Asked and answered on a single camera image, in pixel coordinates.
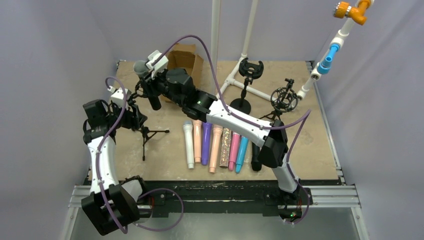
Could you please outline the cardboard box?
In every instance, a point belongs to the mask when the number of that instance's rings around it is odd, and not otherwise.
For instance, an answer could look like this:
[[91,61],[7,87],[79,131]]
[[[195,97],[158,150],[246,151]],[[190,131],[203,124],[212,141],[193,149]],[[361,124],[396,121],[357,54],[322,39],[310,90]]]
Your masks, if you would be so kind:
[[166,57],[168,58],[167,71],[175,68],[185,69],[192,77],[195,88],[198,89],[201,86],[204,59],[196,53],[195,44],[177,43]]

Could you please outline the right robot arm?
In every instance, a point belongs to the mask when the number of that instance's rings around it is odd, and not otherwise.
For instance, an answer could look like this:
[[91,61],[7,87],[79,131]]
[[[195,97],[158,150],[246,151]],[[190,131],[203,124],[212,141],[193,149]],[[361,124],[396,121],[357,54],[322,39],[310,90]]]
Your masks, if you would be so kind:
[[189,118],[219,125],[246,137],[260,147],[257,159],[272,169],[279,189],[290,194],[297,190],[296,177],[287,164],[288,136],[282,121],[261,120],[229,107],[215,95],[196,88],[183,68],[156,72],[142,66],[134,68],[134,72],[154,110],[161,108],[159,96],[162,95],[181,107]]

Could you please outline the black sparkly microphone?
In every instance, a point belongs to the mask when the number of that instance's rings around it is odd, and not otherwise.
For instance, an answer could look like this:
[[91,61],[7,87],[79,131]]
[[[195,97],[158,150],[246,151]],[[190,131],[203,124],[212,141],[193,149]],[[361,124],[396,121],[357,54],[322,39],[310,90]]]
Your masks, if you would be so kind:
[[138,76],[138,85],[142,88],[142,96],[147,98],[152,109],[158,111],[162,105],[159,93],[152,84],[152,70],[149,70],[144,60],[137,60],[133,64],[133,71]]

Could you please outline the beige microphone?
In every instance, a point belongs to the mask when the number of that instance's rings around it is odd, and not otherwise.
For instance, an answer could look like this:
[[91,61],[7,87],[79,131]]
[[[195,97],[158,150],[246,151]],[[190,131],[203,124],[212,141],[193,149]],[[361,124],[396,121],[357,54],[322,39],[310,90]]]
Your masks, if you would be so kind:
[[200,164],[202,157],[202,122],[193,120],[193,150],[194,162]]
[[220,145],[221,145],[223,127],[220,125],[214,124],[212,128],[212,133],[213,133],[213,137],[212,137],[212,146],[211,146],[210,158],[209,158],[209,172],[211,174],[214,174],[217,168],[218,154],[219,154]]

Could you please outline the tripod shock mount stand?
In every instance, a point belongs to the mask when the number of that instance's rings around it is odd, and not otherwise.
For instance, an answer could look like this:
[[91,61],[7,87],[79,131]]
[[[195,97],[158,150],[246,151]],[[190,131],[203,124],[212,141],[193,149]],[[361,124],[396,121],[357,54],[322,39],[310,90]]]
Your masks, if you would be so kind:
[[267,119],[270,121],[278,119],[282,121],[282,114],[292,112],[298,106],[300,97],[293,90],[295,80],[286,78],[285,81],[287,82],[286,86],[277,88],[272,92],[270,103],[273,110],[269,114],[260,117],[260,119]]
[[[135,85],[134,87],[134,93],[132,93],[128,99],[128,104],[130,105],[136,105],[136,98],[145,98],[142,97],[142,93],[138,93],[138,90],[140,90],[140,86],[138,85],[138,83]],[[142,151],[143,151],[143,155],[142,155],[142,160],[145,161],[146,160],[146,150],[145,150],[145,145],[146,143],[153,137],[155,136],[157,133],[164,133],[164,134],[168,134],[170,133],[169,129],[165,129],[165,130],[150,130],[147,126],[144,126],[140,129],[140,130],[133,130],[133,132],[140,132],[142,134],[142,138],[143,138],[143,143],[142,143]]]

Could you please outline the purple microphone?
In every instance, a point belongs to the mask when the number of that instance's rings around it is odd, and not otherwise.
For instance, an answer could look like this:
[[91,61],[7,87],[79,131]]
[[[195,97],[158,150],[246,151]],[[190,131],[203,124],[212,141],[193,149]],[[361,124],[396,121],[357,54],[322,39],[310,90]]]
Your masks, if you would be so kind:
[[208,165],[210,157],[210,140],[212,132],[212,124],[209,122],[202,123],[202,144],[201,144],[201,164]]

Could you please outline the glitter sequin microphone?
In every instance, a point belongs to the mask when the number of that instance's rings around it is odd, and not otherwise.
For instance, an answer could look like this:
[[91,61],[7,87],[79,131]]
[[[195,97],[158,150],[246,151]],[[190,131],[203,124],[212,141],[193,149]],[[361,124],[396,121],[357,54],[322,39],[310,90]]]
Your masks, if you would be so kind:
[[228,168],[230,160],[230,149],[232,141],[232,131],[224,127],[222,130],[222,139],[220,147],[219,167]]

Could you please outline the pink microphone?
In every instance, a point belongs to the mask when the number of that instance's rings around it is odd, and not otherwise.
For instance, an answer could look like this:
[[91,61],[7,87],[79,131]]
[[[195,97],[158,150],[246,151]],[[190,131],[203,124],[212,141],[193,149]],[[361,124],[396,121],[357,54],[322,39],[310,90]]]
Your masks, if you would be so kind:
[[228,162],[229,171],[233,171],[236,167],[240,139],[241,139],[241,136],[235,131],[233,131],[231,135],[231,144],[230,144],[230,151],[229,151],[229,162]]

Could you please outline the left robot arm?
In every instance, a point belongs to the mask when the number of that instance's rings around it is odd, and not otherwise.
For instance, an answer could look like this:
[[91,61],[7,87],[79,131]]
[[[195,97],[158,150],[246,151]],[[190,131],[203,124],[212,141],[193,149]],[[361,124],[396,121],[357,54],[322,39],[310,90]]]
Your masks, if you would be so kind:
[[83,141],[87,145],[92,164],[89,195],[81,200],[81,207],[100,235],[105,236],[140,219],[137,201],[146,187],[140,176],[118,181],[115,169],[116,130],[138,131],[147,117],[136,104],[120,108],[116,103],[92,100],[83,105],[87,115],[83,127]]

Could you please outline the white microphone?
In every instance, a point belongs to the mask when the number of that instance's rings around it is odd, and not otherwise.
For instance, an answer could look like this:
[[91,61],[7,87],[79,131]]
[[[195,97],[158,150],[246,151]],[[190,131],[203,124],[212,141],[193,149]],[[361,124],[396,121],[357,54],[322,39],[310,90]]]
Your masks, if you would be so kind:
[[194,145],[193,145],[193,124],[190,120],[186,120],[182,126],[185,139],[186,161],[189,170],[195,168]]

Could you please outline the blue microphone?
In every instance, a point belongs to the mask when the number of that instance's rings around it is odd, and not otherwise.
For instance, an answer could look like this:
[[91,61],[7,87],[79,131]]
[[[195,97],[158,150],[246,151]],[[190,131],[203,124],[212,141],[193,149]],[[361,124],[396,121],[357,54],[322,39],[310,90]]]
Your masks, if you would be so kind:
[[240,140],[237,157],[236,157],[236,162],[235,162],[235,172],[237,174],[241,172],[241,169],[243,167],[245,156],[247,153],[248,144],[249,144],[248,138],[245,136],[242,136]]

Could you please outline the round base mic stand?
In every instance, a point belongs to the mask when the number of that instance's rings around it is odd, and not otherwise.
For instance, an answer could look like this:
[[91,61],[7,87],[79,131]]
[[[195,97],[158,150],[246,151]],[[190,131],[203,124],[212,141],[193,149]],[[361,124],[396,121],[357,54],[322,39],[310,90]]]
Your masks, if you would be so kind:
[[251,85],[254,80],[260,78],[264,71],[264,64],[259,61],[258,64],[248,61],[249,58],[245,57],[239,64],[238,72],[244,77],[244,86],[240,94],[240,98],[234,99],[230,106],[244,114],[249,115],[251,112],[251,104],[246,100],[247,87]]

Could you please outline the black microphone orange cap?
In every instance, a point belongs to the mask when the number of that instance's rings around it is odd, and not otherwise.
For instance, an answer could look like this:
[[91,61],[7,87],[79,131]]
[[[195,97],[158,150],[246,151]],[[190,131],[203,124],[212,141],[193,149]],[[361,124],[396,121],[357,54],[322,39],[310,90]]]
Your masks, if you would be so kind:
[[259,157],[259,153],[260,153],[261,148],[257,145],[255,145],[254,143],[251,144],[251,169],[255,172],[259,172],[262,169],[262,164],[260,163],[260,161],[258,160]]

